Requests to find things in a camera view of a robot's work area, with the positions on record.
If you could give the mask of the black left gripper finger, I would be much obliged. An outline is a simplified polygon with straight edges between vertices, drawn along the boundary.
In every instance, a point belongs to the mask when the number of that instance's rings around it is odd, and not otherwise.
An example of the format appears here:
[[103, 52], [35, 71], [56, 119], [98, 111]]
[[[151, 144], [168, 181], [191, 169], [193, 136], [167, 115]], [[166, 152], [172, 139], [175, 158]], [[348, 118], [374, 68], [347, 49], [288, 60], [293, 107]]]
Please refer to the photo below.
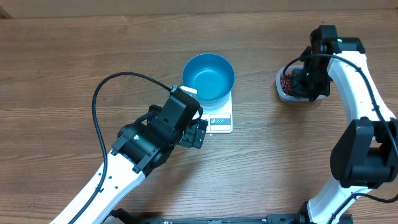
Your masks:
[[186, 148], [199, 148], [198, 146], [198, 125], [195, 124], [193, 126], [189, 126], [184, 132], [183, 136], [179, 142], [180, 146], [186, 147]]
[[195, 131], [195, 137], [193, 139], [193, 147], [200, 149], [203, 145], [206, 129], [208, 126], [208, 121], [205, 119], [201, 119], [197, 124], [197, 129]]

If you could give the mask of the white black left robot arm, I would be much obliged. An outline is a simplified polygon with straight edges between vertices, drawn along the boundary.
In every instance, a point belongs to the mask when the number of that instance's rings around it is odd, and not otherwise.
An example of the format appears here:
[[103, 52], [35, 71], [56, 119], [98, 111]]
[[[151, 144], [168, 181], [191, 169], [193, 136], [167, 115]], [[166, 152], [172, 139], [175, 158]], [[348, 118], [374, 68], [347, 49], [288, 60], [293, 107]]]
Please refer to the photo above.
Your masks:
[[161, 107], [152, 105], [150, 112], [121, 128], [97, 173], [52, 223], [103, 223], [121, 199], [166, 162], [175, 145], [201, 147], [208, 125], [201, 118], [202, 108], [170, 145], [161, 142], [159, 130], [148, 128], [159, 118], [160, 111]]

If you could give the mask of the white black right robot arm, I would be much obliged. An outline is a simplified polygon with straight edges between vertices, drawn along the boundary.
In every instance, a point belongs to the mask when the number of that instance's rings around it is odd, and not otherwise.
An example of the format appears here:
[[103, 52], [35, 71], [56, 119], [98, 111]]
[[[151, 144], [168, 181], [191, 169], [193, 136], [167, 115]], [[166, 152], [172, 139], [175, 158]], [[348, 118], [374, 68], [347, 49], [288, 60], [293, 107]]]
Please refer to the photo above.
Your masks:
[[315, 101], [335, 83], [348, 127], [330, 156], [331, 177], [300, 212], [302, 223], [344, 223], [344, 212], [360, 197], [382, 203], [397, 201], [370, 195], [397, 177], [397, 118], [383, 102], [368, 70], [366, 51], [356, 37], [339, 37], [333, 25], [320, 25], [298, 57], [303, 68], [290, 75], [291, 94]]

